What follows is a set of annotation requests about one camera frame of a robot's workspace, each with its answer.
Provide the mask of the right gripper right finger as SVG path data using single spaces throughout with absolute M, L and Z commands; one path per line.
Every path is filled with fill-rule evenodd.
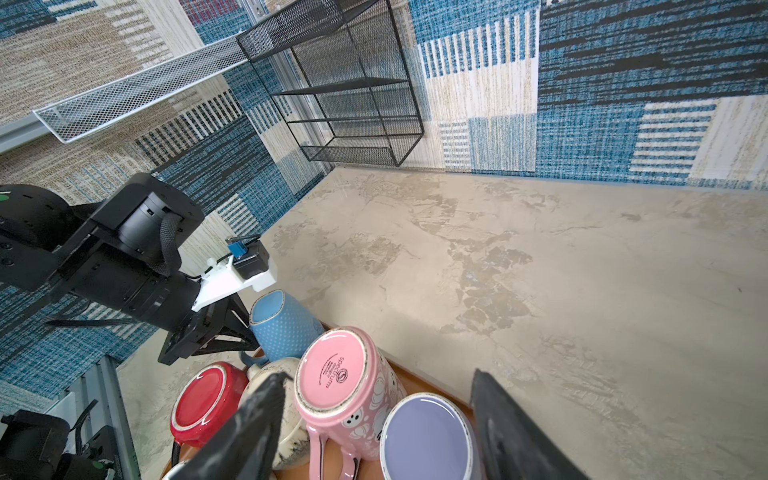
M 588 478 L 490 373 L 474 372 L 470 405 L 489 479 Z

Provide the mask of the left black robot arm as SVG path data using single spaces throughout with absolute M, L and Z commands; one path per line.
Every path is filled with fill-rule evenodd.
M 1 188 L 1 280 L 22 290 L 50 287 L 121 313 L 121 321 L 166 331 L 159 362 L 254 351 L 248 311 L 231 293 L 200 308 L 204 283 L 181 270 L 179 247 L 205 215 L 184 192 L 150 174 L 133 175 L 111 197 L 69 205 L 27 184 Z

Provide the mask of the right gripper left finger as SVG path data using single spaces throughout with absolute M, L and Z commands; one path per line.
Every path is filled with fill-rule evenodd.
M 270 479 L 286 398 L 284 372 L 268 376 L 190 460 L 169 479 Z

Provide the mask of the blue polka dot mug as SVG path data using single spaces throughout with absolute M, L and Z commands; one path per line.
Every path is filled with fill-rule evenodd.
M 284 358 L 300 359 L 324 332 L 324 326 L 298 300 L 284 290 L 274 290 L 253 304 L 249 328 L 259 343 L 261 356 L 240 353 L 247 366 L 262 367 Z

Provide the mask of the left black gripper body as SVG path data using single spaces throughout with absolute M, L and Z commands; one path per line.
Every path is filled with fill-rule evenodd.
M 238 294 L 232 294 L 190 311 L 166 336 L 158 362 L 172 365 L 190 356 L 255 351 L 260 344 L 249 327 L 249 311 Z

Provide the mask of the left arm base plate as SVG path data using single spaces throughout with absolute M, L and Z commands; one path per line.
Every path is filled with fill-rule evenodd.
M 90 401 L 70 424 L 55 415 L 19 410 L 1 419 L 3 479 L 139 479 L 122 431 L 104 423 L 89 439 L 84 427 L 100 407 Z

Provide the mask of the red mug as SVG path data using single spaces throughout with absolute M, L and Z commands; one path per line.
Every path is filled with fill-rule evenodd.
M 237 411 L 247 384 L 246 373 L 228 362 L 215 362 L 200 370 L 172 408 L 174 441 L 202 448 Z

